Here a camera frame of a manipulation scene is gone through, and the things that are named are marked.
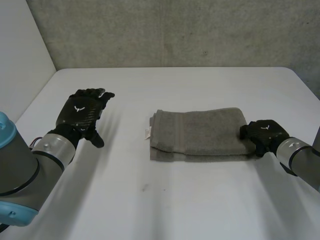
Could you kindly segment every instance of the folded towel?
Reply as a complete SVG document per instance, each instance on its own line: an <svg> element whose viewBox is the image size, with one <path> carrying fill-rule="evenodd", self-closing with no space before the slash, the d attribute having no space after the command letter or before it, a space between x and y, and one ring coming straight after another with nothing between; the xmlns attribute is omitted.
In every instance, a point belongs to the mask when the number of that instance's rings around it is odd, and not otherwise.
<svg viewBox="0 0 320 240"><path fill-rule="evenodd" d="M249 140L239 139L247 124L240 109L168 112L150 118L150 159L156 161L243 161L255 151Z"/></svg>

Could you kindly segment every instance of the robotic hand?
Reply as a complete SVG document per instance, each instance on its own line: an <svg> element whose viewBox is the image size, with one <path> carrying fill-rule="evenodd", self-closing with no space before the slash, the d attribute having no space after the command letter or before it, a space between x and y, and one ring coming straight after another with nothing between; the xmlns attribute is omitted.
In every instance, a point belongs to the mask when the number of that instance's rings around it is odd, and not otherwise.
<svg viewBox="0 0 320 240"><path fill-rule="evenodd" d="M102 148L105 144L96 131L96 121L114 96L103 88L78 90L68 98L56 120L56 129L49 133L65 135L75 144L85 138Z"/></svg>
<svg viewBox="0 0 320 240"><path fill-rule="evenodd" d="M31 223L71 163L80 139L104 146L96 121L114 96L103 88L78 90L66 101L56 128L32 151L15 124L0 112L0 232L7 225Z"/></svg>
<svg viewBox="0 0 320 240"><path fill-rule="evenodd" d="M293 176L299 176L320 192L320 128L313 146L290 137L273 120L252 121L239 130L241 139L248 138L255 144L255 154L263 157L272 152L280 161L283 169Z"/></svg>
<svg viewBox="0 0 320 240"><path fill-rule="evenodd" d="M290 136L278 123L273 120L251 121L249 125L240 128L240 139L248 138L255 144L255 154L263 157L266 152L276 154L277 145Z"/></svg>

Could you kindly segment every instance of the white table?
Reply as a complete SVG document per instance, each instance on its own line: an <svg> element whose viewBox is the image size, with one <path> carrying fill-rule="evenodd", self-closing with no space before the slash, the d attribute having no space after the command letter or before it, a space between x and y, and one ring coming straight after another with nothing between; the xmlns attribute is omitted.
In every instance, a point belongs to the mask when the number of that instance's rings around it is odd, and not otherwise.
<svg viewBox="0 0 320 240"><path fill-rule="evenodd" d="M1 240L318 240L320 194L274 156L247 162L154 162L144 129L157 109L238 107L309 144L320 102L281 67L58 71L17 122L27 143L55 126L70 94L115 93L98 123L102 149L81 141L39 215Z"/></svg>

